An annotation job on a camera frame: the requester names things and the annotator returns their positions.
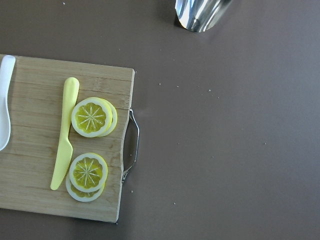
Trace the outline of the lemon slice lower stack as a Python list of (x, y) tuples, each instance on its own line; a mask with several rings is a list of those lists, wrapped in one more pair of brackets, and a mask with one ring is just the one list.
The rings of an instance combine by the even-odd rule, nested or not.
[(69, 167), (65, 186), (76, 201), (87, 203), (101, 196), (108, 178), (108, 165), (97, 153), (77, 156)]

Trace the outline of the lemon slice upper stack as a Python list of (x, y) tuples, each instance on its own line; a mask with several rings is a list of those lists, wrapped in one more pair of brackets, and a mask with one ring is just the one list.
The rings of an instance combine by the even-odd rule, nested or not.
[(108, 100), (88, 97), (74, 107), (71, 123), (74, 130), (83, 137), (104, 137), (116, 128), (118, 113)]

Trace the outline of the white spoon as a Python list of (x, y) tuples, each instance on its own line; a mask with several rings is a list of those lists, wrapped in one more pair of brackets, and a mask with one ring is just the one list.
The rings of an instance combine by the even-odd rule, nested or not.
[(16, 58), (5, 55), (0, 65), (0, 150), (8, 144), (11, 135), (11, 120), (8, 108), (8, 93)]

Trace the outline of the metal scoop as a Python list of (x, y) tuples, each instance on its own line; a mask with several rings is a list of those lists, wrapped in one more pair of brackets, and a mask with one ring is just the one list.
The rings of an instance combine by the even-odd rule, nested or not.
[(190, 32), (202, 33), (213, 28), (233, 0), (176, 0), (179, 23)]

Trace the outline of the lemon slice stack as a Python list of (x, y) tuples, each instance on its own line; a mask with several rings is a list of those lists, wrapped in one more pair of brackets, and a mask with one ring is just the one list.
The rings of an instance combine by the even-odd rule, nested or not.
[(74, 107), (71, 123), (74, 130), (83, 137), (104, 137), (116, 128), (118, 113), (108, 100), (88, 97)]
[(76, 201), (87, 203), (101, 196), (108, 178), (108, 165), (97, 153), (77, 156), (69, 167), (65, 186)]

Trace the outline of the yellow plastic knife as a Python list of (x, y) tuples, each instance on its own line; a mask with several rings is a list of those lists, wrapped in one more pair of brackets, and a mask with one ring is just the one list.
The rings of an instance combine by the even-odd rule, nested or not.
[(75, 77), (69, 77), (64, 82), (59, 141), (50, 183), (50, 189), (53, 191), (60, 187), (70, 166), (73, 155), (73, 146), (69, 141), (69, 132), (72, 111), (76, 105), (79, 88), (80, 83)]

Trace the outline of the wooden cutting board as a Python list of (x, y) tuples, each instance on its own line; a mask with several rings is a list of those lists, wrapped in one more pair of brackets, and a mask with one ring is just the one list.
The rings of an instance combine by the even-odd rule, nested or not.
[[(78, 101), (98, 97), (118, 114), (115, 130), (87, 138), (73, 129), (73, 156), (96, 153), (108, 165), (100, 197), (73, 199), (64, 184), (51, 190), (58, 149), (65, 80), (79, 81)], [(8, 91), (10, 140), (0, 152), (0, 206), (34, 213), (115, 223), (119, 218), (123, 148), (132, 105), (135, 71), (131, 68), (17, 56)]]

